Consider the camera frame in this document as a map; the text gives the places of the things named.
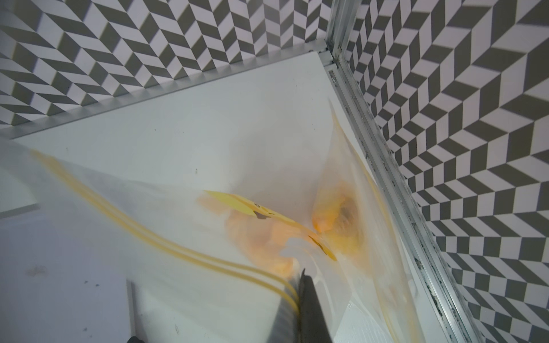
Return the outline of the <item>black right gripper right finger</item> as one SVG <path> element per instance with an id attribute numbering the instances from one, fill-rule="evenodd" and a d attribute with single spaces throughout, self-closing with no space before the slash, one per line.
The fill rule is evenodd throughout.
<path id="1" fill-rule="evenodd" d="M 305 274 L 305 270 L 300 275 L 298 297 L 300 310 L 298 342 L 332 343 L 313 279 Z"/>

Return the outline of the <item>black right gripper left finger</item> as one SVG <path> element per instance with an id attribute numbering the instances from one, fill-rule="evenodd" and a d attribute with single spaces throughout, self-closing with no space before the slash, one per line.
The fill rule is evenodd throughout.
<path id="1" fill-rule="evenodd" d="M 281 299 L 266 343 L 298 342 L 298 320 L 288 301 Z"/>

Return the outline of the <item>clear resealable bag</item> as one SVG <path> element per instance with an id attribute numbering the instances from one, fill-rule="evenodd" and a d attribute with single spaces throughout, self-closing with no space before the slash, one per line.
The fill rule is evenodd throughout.
<path id="1" fill-rule="evenodd" d="M 328 327 L 338 330 L 349 304 L 362 330 L 383 342 L 425 342 L 392 216 L 376 182 L 327 102 L 307 172 L 314 186 L 310 225 L 334 257 L 335 273 L 318 289 Z"/>

